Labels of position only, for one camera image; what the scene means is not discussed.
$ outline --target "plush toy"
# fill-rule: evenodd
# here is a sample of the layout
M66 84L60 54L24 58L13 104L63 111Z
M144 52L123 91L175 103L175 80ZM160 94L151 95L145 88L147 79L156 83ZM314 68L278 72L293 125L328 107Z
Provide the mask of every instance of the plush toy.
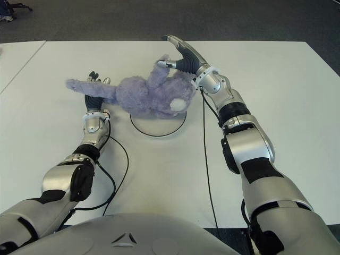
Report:
M188 108L195 88L194 75L177 71L168 77L169 68L154 65L148 80L140 76L125 78L118 86L102 82L67 80L66 86L76 92L103 97L104 102L118 104L134 116L155 114L158 118L173 118Z

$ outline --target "robotic hand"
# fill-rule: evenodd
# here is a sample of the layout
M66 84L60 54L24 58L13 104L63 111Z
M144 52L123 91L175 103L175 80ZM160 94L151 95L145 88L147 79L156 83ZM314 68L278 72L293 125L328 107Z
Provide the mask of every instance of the robotic hand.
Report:
M95 81L91 72L88 79ZM8 254L52 234L78 202L91 193L96 162L111 127L102 98L85 96L84 138L77 149L50 169L42 181L42 195L19 202L0 214L0 254Z
M183 59L157 64L195 74L192 84L215 104L223 154L229 169L241 176L249 233L261 254L340 254L340 244L321 217L275 168L272 143L228 78L187 42L171 35L162 39L175 45Z

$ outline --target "chair leg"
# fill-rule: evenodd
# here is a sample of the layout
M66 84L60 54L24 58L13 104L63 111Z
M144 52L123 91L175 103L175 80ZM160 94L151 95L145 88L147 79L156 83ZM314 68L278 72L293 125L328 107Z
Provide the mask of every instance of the chair leg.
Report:
M30 12L33 11L33 9L31 9L29 6L24 5L22 3L10 4L8 7L9 7L9 9L12 9L12 10L13 10L13 8L27 8L27 9L29 9Z

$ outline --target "white table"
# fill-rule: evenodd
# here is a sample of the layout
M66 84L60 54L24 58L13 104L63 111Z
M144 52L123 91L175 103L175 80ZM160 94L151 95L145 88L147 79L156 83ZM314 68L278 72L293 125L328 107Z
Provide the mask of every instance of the white table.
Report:
M45 41L0 44L0 94Z
M219 67L271 138L276 167L301 189L327 224L340 223L340 77L304 42L193 41ZM147 77L154 61L169 53L166 42L47 42L0 95L0 210L40 196L44 174L82 139L83 95L65 88L68 78L91 70L111 77ZM113 136L130 156L127 178L108 213L156 212L214 227L202 142L202 100L197 93L188 118L171 137L139 133L118 106ZM222 133L207 109L207 151L212 198L220 227L242 227L241 180L227 169ZM109 142L101 164L117 183L124 174L123 151ZM92 194L79 206L103 202L111 183L96 170ZM102 209L78 212L68 224L97 217Z

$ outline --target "teddy bear ear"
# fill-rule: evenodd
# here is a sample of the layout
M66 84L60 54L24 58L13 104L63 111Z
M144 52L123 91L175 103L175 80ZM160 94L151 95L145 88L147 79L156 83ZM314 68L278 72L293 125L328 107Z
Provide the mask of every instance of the teddy bear ear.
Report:
M158 60L169 60L169 55L165 54ZM147 86L150 89L155 89L162 85L169 75L170 68L159 67L157 65L157 61L155 62L154 69L150 73L150 76L147 80Z

